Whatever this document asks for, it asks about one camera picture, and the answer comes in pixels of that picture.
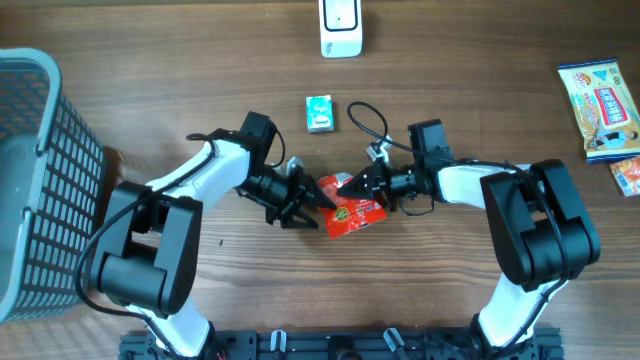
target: teal basket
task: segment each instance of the teal basket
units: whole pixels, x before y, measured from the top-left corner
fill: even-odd
[[[78,302],[73,270],[96,229],[105,173],[102,144],[62,94],[55,61],[0,50],[0,323]]]

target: wooden table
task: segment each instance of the wooden table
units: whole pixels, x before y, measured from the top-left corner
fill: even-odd
[[[457,157],[562,159],[602,257],[540,323],[562,329],[568,359],[631,359],[640,353],[640,199],[623,198],[606,165],[585,163],[556,66],[617,56],[640,101],[638,5],[367,1],[364,52],[339,60],[320,55],[314,2],[5,9],[0,46],[58,60],[64,92],[129,180],[169,172],[200,146],[186,134],[238,129],[249,110],[273,119],[287,155],[314,176],[356,173],[369,164],[371,138],[346,116],[355,100],[378,107],[401,142],[407,125],[440,118]],[[325,94],[337,129],[307,134],[305,97]],[[218,329],[465,326],[500,274],[485,213],[466,206],[394,213],[336,241],[324,229],[285,231],[263,219],[262,208],[230,193],[203,221],[192,295]],[[78,306],[0,327],[0,359],[112,359],[119,336],[140,328]]]

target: red snack bag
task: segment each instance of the red snack bag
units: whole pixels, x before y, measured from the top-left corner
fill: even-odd
[[[319,208],[324,214],[331,239],[387,218],[387,213],[377,201],[349,199],[337,195],[338,189],[352,178],[350,174],[338,173],[318,180],[322,191],[338,207],[336,210]]]

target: robotic arm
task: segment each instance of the robotic arm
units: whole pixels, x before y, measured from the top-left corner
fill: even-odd
[[[533,325],[551,297],[600,256],[598,234],[578,191],[559,160],[520,165],[519,169],[472,160],[456,164],[440,120],[411,125],[409,135],[415,164],[391,167],[388,147],[380,140],[367,149],[374,164],[339,189],[338,195],[374,199],[384,194],[391,211],[398,202],[402,206],[402,198],[419,194],[442,203],[486,209],[503,274],[491,301],[472,321],[474,336],[467,351],[473,359],[515,353],[533,335]],[[543,204],[516,170],[534,180],[554,219],[533,220],[532,214],[542,212]],[[564,255],[553,226],[561,234],[557,240],[566,249]]]
[[[158,347],[173,357],[216,359],[213,325],[198,312],[189,293],[202,214],[222,195],[237,188],[266,208],[269,224],[279,220],[283,228],[318,227],[301,210],[303,204],[335,208],[295,160],[286,174],[264,164],[276,133],[268,117],[250,112],[240,131],[218,129],[203,137],[207,142],[202,150],[172,173],[146,185],[123,182],[111,196],[107,219],[204,164],[177,187],[108,228],[91,268],[90,281],[96,289],[128,311],[147,316]],[[132,241],[133,232],[149,231],[162,235],[159,247]]]

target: chip bag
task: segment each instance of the chip bag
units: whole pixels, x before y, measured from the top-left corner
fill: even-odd
[[[640,155],[640,117],[615,59],[558,67],[584,137],[587,162]]]
[[[640,195],[640,157],[623,160],[610,166],[624,196]]]
[[[322,191],[337,206],[336,210],[319,208],[331,239],[387,218],[387,213],[377,201],[338,196],[338,189],[352,178],[350,174],[338,173],[318,180]]]

